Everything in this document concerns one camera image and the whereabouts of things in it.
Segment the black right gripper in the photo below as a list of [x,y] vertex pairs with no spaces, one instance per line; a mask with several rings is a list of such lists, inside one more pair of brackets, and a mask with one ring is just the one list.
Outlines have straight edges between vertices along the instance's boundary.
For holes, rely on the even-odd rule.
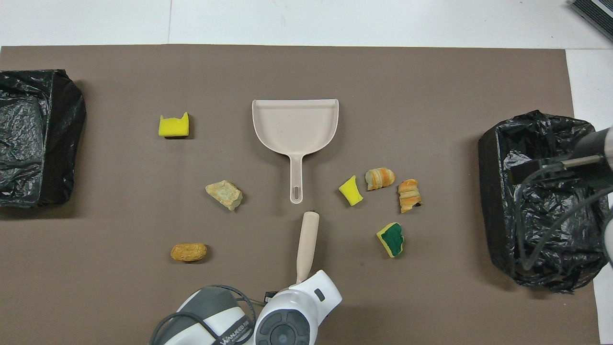
[[612,186],[613,171],[606,159],[568,159],[547,164],[544,160],[528,160],[509,168],[510,184],[523,184],[536,171],[546,166],[554,171],[569,171],[590,186]]

